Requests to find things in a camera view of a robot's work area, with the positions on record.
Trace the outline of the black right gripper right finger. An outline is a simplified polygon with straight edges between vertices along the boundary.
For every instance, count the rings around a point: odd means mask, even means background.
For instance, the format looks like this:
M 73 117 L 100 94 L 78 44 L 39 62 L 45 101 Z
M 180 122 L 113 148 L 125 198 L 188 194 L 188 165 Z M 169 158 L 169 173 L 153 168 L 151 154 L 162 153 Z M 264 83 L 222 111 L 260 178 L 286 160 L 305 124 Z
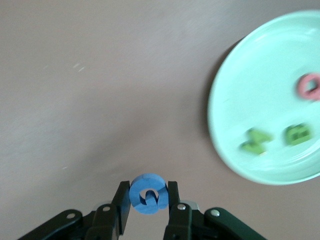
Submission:
M 201 213 L 180 200 L 178 183 L 168 182 L 169 220 L 165 240 L 264 240 L 265 237 L 221 207 Z

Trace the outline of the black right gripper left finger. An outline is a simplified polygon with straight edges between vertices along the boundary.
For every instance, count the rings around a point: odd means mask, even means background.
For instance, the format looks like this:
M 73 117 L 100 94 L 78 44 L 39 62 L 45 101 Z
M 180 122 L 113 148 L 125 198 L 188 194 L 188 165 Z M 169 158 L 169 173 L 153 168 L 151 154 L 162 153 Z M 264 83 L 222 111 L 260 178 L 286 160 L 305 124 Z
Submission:
M 120 182 L 111 201 L 87 215 L 67 209 L 26 233 L 21 240 L 117 240 L 130 212 L 130 183 Z

